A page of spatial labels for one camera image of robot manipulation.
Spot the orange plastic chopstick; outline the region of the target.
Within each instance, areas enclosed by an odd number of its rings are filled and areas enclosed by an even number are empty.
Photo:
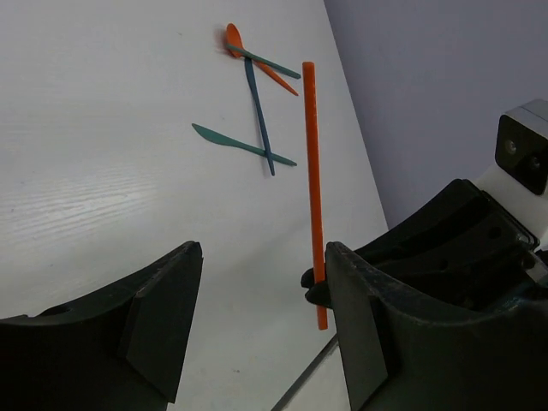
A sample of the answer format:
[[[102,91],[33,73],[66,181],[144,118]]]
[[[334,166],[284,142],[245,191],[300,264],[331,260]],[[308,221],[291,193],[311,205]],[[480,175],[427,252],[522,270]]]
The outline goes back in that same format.
[[[316,72],[313,62],[302,64],[307,138],[307,171],[311,218],[313,273],[316,283],[325,279],[322,199],[320,181],[319,125],[316,93]],[[317,306],[318,328],[328,329],[327,309]]]

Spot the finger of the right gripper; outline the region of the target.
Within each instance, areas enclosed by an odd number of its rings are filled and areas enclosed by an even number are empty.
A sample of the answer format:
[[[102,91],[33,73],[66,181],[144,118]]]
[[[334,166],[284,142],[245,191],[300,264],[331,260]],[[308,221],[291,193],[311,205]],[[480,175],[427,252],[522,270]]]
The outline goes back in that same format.
[[[329,284],[327,280],[316,283],[313,268],[308,269],[302,274],[301,287],[306,290],[304,296],[309,303],[318,307],[332,309]]]

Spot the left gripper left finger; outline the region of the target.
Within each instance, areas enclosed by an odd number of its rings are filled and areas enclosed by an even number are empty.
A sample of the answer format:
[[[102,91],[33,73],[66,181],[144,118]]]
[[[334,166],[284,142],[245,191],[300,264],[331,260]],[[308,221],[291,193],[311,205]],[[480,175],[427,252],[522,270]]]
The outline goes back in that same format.
[[[203,266],[188,241],[39,315],[1,322],[4,410],[165,410],[176,400]]]

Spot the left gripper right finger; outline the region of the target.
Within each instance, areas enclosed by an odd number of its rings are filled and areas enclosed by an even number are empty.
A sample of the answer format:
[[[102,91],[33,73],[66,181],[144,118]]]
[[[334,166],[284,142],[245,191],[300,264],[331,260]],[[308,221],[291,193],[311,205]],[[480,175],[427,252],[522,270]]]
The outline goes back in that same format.
[[[326,268],[353,410],[544,410],[547,304],[455,307],[375,269],[340,242]]]

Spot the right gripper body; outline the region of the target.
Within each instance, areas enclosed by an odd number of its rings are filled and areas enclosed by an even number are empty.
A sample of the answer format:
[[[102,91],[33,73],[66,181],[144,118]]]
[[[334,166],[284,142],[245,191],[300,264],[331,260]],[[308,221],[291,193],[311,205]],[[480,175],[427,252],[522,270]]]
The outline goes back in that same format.
[[[456,179],[357,250],[354,303],[400,313],[547,310],[547,282],[527,269],[539,239],[487,192]]]

